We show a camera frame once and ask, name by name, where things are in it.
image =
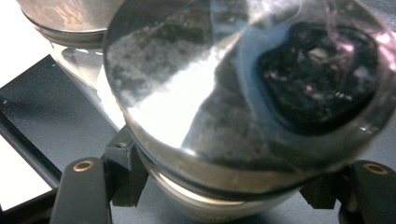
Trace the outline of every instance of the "transparent glass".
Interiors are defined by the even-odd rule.
[[[75,49],[51,43],[51,56],[116,130],[125,121],[103,68],[101,49]]]

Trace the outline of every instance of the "dark crystals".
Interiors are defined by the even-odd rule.
[[[300,134],[331,132],[357,116],[376,88],[376,44],[348,27],[297,23],[259,59],[276,119]]]

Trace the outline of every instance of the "white surface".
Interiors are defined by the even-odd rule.
[[[15,0],[0,1],[0,88],[50,53],[49,42],[24,15]],[[0,137],[0,204],[4,210],[28,201],[50,187]]]

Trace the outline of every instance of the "black metal bracket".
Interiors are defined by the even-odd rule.
[[[355,161],[343,171],[307,184],[300,193],[314,209],[342,204],[342,224],[390,224],[396,220],[396,173],[373,161]]]
[[[102,160],[86,158],[65,168],[50,223],[111,223]]]
[[[124,126],[106,146],[108,183],[115,206],[137,206],[149,178],[137,150],[128,126]]]

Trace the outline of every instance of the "round hole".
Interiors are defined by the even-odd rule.
[[[376,175],[387,175],[388,174],[388,171],[384,167],[376,165],[376,164],[365,163],[363,166],[368,171],[370,171]]]
[[[126,143],[118,143],[116,144],[117,147],[127,147]]]
[[[86,170],[91,169],[91,167],[93,167],[93,162],[91,162],[91,161],[81,161],[81,162],[77,163],[77,164],[73,167],[73,169],[74,169],[76,172],[84,172],[84,171],[86,171]]]

